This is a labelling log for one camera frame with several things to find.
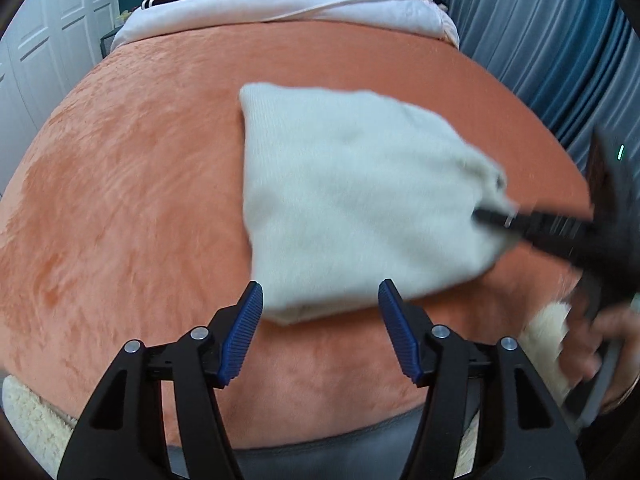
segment white duvet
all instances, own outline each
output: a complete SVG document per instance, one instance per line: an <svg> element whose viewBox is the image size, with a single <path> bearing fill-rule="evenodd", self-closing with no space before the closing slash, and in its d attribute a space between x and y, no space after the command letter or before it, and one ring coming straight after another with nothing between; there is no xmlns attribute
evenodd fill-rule
<svg viewBox="0 0 640 480"><path fill-rule="evenodd" d="M431 0L180 0L137 9L111 51L134 41L234 23L323 20L388 28L459 47L456 26Z"/></svg>

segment bed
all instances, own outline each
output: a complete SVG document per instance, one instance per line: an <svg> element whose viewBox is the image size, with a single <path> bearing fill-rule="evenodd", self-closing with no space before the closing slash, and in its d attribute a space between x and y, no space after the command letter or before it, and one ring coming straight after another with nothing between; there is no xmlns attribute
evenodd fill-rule
<svg viewBox="0 0 640 480"><path fill-rule="evenodd" d="M57 411L77 418L130 338L173 341L242 293L251 247L238 95L257 81L368 89L433 110L504 168L511 199L590 211L584 179L552 134L443 39L315 20L119 45L52 113L0 203L0 365ZM434 322L494 343L575 280L518 247L471 282L412 300ZM260 449L366 428L424 396L372 306L262 322L242 375L218 399L234 448ZM179 446L166 401L168 444Z"/></svg>

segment gray fabric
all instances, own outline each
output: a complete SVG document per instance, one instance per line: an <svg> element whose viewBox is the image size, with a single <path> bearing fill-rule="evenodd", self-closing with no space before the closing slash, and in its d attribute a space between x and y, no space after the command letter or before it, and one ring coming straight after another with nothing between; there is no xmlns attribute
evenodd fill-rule
<svg viewBox="0 0 640 480"><path fill-rule="evenodd" d="M422 409L344 435L266 449L237 450L246 480L398 480ZM184 455L169 448L172 471L188 478Z"/></svg>

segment black tool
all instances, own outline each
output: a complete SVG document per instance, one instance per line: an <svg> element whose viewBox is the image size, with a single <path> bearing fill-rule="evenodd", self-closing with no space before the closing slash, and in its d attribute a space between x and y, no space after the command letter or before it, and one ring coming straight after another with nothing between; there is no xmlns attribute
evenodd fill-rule
<svg viewBox="0 0 640 480"><path fill-rule="evenodd" d="M401 480L454 477L473 381L482 386L478 446L461 480L586 478L560 409L515 339L467 341L405 303L391 280L380 285L378 304L402 371L430 387Z"/></svg>
<svg viewBox="0 0 640 480"><path fill-rule="evenodd" d="M216 312L177 342L127 342L71 436L58 480L176 480L162 423L161 381L173 381L180 439L191 480L242 480L212 388L240 373L262 313L251 282L235 306Z"/></svg>
<svg viewBox="0 0 640 480"><path fill-rule="evenodd" d="M590 296L586 317L617 303L631 302L640 292L640 214L625 145L612 134L595 132L587 163L593 219L534 210L513 216L483 208L479 222L519 234L535 248L583 270L580 286ZM602 366L591 380L578 384L564 408L575 432L598 416L613 378L622 342L607 341L598 349Z"/></svg>

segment black handle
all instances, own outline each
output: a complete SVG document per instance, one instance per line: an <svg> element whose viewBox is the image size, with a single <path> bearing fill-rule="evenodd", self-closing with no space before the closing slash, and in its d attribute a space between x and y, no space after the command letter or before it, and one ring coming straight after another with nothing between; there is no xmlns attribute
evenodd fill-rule
<svg viewBox="0 0 640 480"><path fill-rule="evenodd" d="M146 379L146 357L140 341L120 350L82 411L58 480L175 480L164 437L160 381Z"/></svg>
<svg viewBox="0 0 640 480"><path fill-rule="evenodd" d="M609 285L602 286L601 283L596 276L585 271L578 284L588 296L585 318L589 321L593 321L608 306L629 302L634 296L632 292L620 291ZM577 430L590 426L600 413L602 401L618 366L623 343L621 340L603 342L598 348L602 360L600 370L592 380L579 383L565 399L564 408L575 419Z"/></svg>
<svg viewBox="0 0 640 480"><path fill-rule="evenodd" d="M598 348L602 366L596 376L587 382L579 383L564 401L564 408L575 417L579 428L587 428L600 413L602 401L618 366L623 342L605 341Z"/></svg>
<svg viewBox="0 0 640 480"><path fill-rule="evenodd" d="M194 340L188 333L174 343L172 352L175 409L184 461L192 480L244 480L226 436L216 396L202 373L201 348L208 345L209 339Z"/></svg>

